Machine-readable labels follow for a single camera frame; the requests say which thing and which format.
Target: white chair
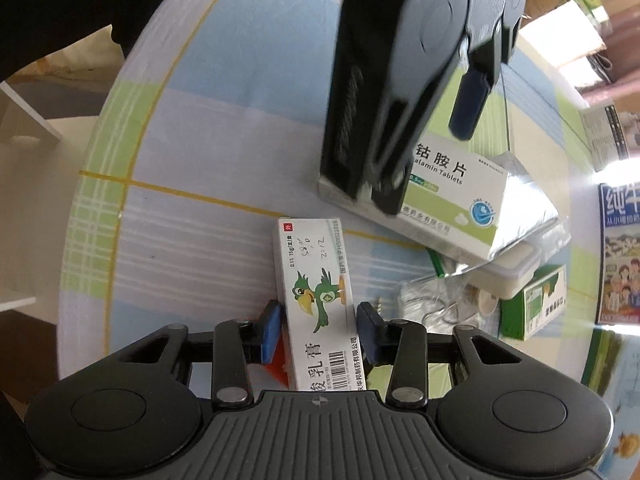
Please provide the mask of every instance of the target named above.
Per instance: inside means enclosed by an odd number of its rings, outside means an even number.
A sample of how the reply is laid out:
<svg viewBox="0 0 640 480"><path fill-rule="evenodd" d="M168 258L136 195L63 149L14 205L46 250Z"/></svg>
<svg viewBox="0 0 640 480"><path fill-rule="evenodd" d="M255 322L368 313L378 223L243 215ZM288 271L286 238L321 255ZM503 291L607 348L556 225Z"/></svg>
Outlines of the white chair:
<svg viewBox="0 0 640 480"><path fill-rule="evenodd" d="M66 224L95 119L46 121L0 83L0 311L57 322Z"/></svg>

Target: brown floor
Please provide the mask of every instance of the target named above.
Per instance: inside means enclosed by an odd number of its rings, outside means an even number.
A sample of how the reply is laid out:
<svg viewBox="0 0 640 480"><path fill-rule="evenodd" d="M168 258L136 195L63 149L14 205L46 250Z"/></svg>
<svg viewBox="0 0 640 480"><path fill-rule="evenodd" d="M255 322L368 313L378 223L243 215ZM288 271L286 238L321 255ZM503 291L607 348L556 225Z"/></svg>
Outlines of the brown floor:
<svg viewBox="0 0 640 480"><path fill-rule="evenodd" d="M0 390L28 404L58 379L56 326L8 310L0 313Z"/></svg>

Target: tablecloth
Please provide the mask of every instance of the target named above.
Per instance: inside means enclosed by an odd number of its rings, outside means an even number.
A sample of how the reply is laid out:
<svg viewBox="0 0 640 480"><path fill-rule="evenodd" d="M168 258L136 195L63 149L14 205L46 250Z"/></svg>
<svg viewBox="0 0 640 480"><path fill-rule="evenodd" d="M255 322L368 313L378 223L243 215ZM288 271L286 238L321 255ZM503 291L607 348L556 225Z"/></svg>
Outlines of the tablecloth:
<svg viewBox="0 0 640 480"><path fill-rule="evenodd" d="M338 216L356 301L391 298L427 253L316 194L340 0L165 0L92 134L60 295L66 376L169 322L211 330L276 295L281 215ZM447 123L456 72L428 124ZM520 42L465 146L511 150L571 220L568 309L519 344L579 379L598 291L598 203L575 90Z"/></svg>

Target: green medicine box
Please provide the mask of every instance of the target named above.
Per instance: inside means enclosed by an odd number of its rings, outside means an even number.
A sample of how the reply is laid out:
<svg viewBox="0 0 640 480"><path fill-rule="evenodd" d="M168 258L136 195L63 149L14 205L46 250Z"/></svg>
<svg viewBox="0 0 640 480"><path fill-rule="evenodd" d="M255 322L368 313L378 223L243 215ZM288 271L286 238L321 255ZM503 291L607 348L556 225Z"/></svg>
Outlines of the green medicine box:
<svg viewBox="0 0 640 480"><path fill-rule="evenodd" d="M525 340L556 318L566 306L566 267L540 267L511 300L502 301L500 333Z"/></svg>

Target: silver screw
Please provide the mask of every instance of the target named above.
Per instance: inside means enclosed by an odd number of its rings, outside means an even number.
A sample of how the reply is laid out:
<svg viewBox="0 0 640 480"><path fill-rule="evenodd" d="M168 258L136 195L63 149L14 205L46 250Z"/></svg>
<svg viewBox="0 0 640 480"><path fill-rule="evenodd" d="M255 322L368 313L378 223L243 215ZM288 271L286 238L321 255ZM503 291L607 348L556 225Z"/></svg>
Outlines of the silver screw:
<svg viewBox="0 0 640 480"><path fill-rule="evenodd" d="M216 397L227 404L237 404L243 402L248 397L248 393L244 388L238 388L237 386L228 386L226 388L220 388L216 394Z"/></svg>
<svg viewBox="0 0 640 480"><path fill-rule="evenodd" d="M418 388L412 388L410 386L396 388L392 391L391 396L403 404L413 404L414 402L420 402L424 399L424 393L418 390Z"/></svg>

